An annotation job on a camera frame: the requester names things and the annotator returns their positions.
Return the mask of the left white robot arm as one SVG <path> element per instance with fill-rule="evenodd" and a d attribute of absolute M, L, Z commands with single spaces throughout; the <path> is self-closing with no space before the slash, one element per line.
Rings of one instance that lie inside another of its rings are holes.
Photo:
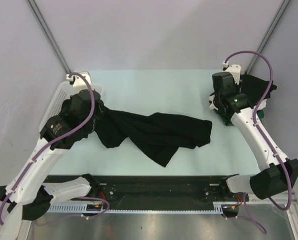
<path fill-rule="evenodd" d="M 46 185 L 44 180 L 76 142 L 94 132 L 103 110 L 101 95 L 94 90 L 81 90 L 63 102 L 60 112 L 42 127 L 36 147 L 21 172 L 10 184 L 0 186 L 0 225 L 5 224 L 2 211 L 6 204 L 10 204 L 8 212 L 20 206 L 21 219 L 34 221 L 56 203 L 98 197 L 100 183 L 89 173 L 54 185 Z"/>

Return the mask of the white plastic laundry basket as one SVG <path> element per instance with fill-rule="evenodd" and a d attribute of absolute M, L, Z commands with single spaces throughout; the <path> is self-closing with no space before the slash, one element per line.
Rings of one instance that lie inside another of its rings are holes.
<path fill-rule="evenodd" d="M 101 95 L 102 87 L 99 85 L 92 85 L 93 90 L 97 91 Z M 73 130 L 79 125 L 69 125 L 65 119 L 62 117 L 62 104 L 65 100 L 70 99 L 74 94 L 77 94 L 73 90 L 73 87 L 68 82 L 63 82 L 58 87 L 55 96 L 52 98 L 50 106 L 47 109 L 47 113 L 44 115 L 43 120 L 39 127 L 40 138 L 46 139 L 48 142 L 62 136 L 69 131 Z M 81 139 L 86 139 L 95 130 L 96 121 L 93 119 L 88 120 L 88 122 L 82 126 L 79 130 L 65 137 L 62 141 L 79 141 Z"/>

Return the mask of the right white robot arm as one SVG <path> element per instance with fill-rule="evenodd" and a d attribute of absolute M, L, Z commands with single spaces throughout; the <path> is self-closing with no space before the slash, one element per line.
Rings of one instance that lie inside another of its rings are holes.
<path fill-rule="evenodd" d="M 273 141 L 255 113 L 255 105 L 238 85 L 231 73 L 212 75 L 214 94 L 210 97 L 217 113 L 228 118 L 239 130 L 257 160 L 256 175 L 236 174 L 220 186 L 220 197 L 232 200 L 237 193 L 253 193 L 264 200 L 291 191 L 298 177 L 298 160 L 290 159 Z"/>

